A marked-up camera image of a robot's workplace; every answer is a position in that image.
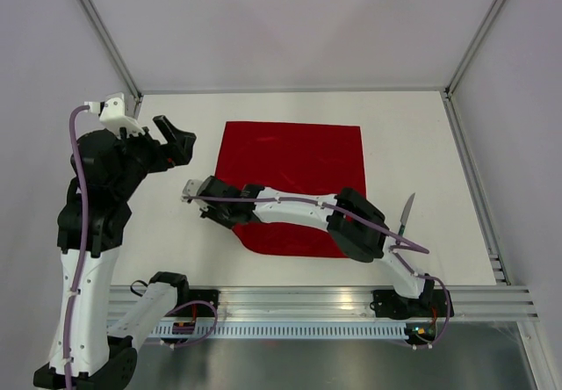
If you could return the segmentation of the green handled table knife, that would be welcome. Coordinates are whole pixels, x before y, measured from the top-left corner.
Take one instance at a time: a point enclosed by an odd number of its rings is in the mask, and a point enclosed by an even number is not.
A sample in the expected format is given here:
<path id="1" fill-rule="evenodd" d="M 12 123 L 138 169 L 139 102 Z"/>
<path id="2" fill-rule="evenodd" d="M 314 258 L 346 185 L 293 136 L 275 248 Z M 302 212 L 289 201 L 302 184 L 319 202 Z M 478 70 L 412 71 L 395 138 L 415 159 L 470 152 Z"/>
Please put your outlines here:
<path id="1" fill-rule="evenodd" d="M 412 193 L 408 199 L 406 204 L 403 207 L 402 214 L 400 216 L 400 228 L 398 231 L 399 236 L 403 236 L 406 230 L 407 221 L 409 219 L 409 215 L 411 213 L 411 209 L 414 203 L 415 193 Z"/>

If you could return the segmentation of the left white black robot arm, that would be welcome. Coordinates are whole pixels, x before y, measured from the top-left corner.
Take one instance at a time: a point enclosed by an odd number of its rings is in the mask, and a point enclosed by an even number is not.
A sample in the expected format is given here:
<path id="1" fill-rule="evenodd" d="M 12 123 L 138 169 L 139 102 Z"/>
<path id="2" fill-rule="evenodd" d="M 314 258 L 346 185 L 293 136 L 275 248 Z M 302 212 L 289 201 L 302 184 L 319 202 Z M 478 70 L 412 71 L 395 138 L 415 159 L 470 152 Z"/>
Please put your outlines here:
<path id="1" fill-rule="evenodd" d="M 197 139 L 163 115 L 153 119 L 165 141 L 147 128 L 129 134 L 106 129 L 73 142 L 71 180 L 58 219 L 63 296 L 61 318 L 47 363 L 33 376 L 45 389 L 124 389 L 134 374 L 142 345 L 161 318 L 191 308 L 183 274 L 157 272 L 145 295 L 108 326 L 110 288 L 127 222 L 128 205 L 152 173 L 188 164 Z"/>

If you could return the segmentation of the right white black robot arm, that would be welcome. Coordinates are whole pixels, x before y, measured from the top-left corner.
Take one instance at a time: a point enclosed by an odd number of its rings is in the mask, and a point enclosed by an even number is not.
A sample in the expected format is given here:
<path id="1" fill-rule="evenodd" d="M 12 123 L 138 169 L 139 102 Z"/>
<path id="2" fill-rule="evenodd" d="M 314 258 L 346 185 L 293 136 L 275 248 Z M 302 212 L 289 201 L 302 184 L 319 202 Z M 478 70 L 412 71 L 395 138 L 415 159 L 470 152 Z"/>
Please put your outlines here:
<path id="1" fill-rule="evenodd" d="M 427 249 L 391 231 L 385 216 L 358 191 L 305 195 L 258 184 L 238 189 L 217 177 L 200 183 L 184 199 L 198 202 L 201 215 L 225 228 L 247 224 L 285 223 L 327 233 L 347 258 L 359 263 L 381 262 L 392 287 L 373 291 L 370 308 L 378 318 L 407 320 L 445 316 L 450 294 L 437 278 L 410 266 L 402 250 L 425 254 Z"/>

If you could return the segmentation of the red cloth napkin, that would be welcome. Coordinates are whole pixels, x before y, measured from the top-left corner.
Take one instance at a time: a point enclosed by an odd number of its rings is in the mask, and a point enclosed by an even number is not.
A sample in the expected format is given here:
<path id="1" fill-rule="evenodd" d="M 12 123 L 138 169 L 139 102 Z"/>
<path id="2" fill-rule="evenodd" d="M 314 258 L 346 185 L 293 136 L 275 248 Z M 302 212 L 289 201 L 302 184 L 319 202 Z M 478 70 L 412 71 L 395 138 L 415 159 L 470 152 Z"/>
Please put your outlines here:
<path id="1" fill-rule="evenodd" d="M 260 184 L 308 195 L 350 187 L 366 193 L 359 126 L 228 121 L 215 175 L 242 188 Z M 242 245 L 267 256 L 341 258 L 331 237 L 318 229 L 286 223 L 234 227 Z"/>

